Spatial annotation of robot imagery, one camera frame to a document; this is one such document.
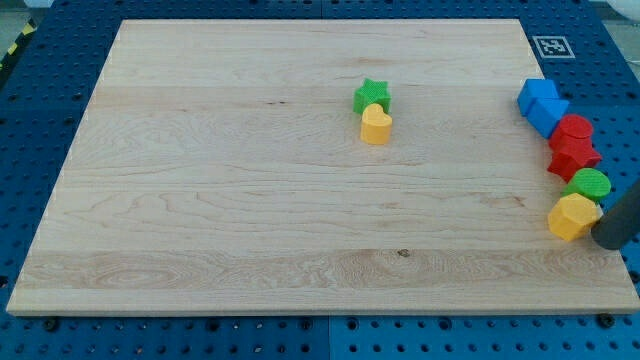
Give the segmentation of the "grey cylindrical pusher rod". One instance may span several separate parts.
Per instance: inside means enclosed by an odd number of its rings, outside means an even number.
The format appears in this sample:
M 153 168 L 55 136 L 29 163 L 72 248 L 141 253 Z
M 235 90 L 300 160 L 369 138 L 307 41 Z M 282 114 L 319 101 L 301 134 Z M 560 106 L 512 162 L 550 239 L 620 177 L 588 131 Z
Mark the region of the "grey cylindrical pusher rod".
M 592 227 L 595 243 L 607 250 L 620 250 L 639 233 L 639 181 Z

